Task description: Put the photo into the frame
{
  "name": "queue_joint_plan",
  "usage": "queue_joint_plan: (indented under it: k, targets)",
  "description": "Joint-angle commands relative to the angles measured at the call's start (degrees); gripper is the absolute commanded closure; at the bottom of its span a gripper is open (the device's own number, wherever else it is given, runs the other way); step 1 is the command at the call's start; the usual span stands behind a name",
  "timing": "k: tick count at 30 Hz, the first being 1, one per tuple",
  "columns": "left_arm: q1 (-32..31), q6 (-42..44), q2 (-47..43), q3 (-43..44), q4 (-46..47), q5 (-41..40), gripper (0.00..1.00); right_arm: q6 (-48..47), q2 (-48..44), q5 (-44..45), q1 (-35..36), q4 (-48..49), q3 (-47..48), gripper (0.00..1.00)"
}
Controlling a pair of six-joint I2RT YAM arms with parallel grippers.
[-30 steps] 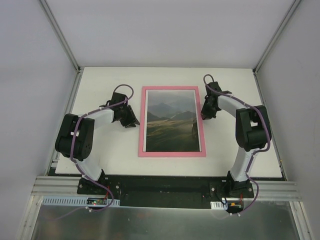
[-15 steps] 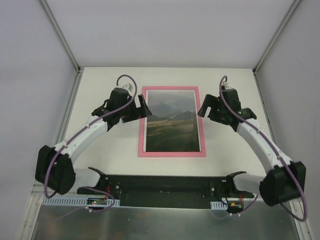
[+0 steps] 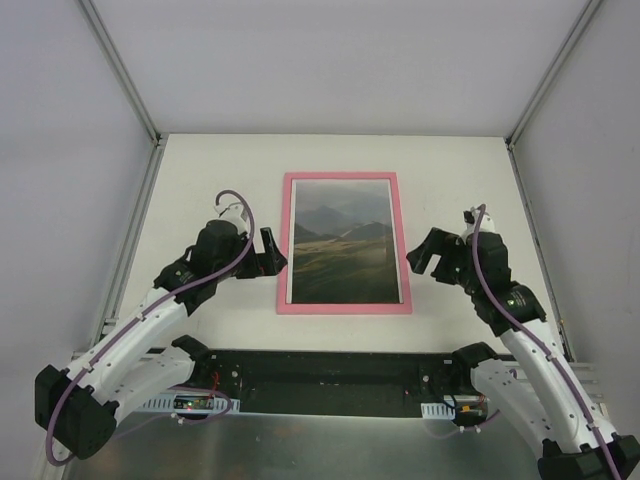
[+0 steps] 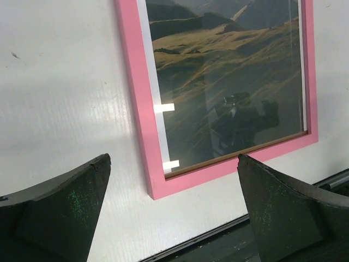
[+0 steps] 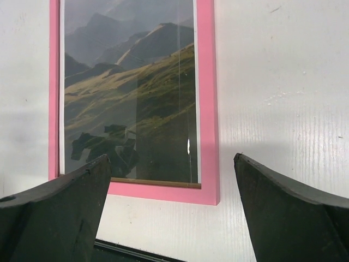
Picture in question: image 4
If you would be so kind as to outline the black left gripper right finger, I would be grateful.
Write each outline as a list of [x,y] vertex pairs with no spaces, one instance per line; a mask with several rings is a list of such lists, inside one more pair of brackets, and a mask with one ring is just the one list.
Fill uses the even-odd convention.
[[240,154],[238,176],[261,261],[348,261],[348,187],[317,187]]

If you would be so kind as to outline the mountain landscape photo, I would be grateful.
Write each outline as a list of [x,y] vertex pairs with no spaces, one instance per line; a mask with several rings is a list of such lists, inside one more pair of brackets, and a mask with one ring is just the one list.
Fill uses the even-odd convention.
[[164,173],[307,132],[301,1],[138,1]]

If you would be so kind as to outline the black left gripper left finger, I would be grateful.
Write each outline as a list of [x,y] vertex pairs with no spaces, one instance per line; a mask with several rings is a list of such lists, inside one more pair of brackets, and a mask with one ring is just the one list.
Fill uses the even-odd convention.
[[102,154],[1,197],[1,261],[87,261],[111,173]]

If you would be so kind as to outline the pink wooden picture frame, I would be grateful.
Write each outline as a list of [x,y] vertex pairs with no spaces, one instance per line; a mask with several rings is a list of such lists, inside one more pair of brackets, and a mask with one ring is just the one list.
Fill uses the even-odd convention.
[[[153,102],[152,74],[148,72],[147,64],[149,52],[145,48],[148,41],[144,40],[141,27],[146,21],[140,18],[140,14],[145,11],[139,10],[137,1],[115,1],[115,8],[148,195],[158,200],[236,172],[237,157],[226,156],[224,160],[185,171],[173,178],[165,177],[156,121],[156,116],[162,113],[156,112],[157,105]],[[313,1],[301,1],[300,10],[308,130],[302,135],[291,136],[269,146],[256,146],[247,152],[263,162],[318,142]]]

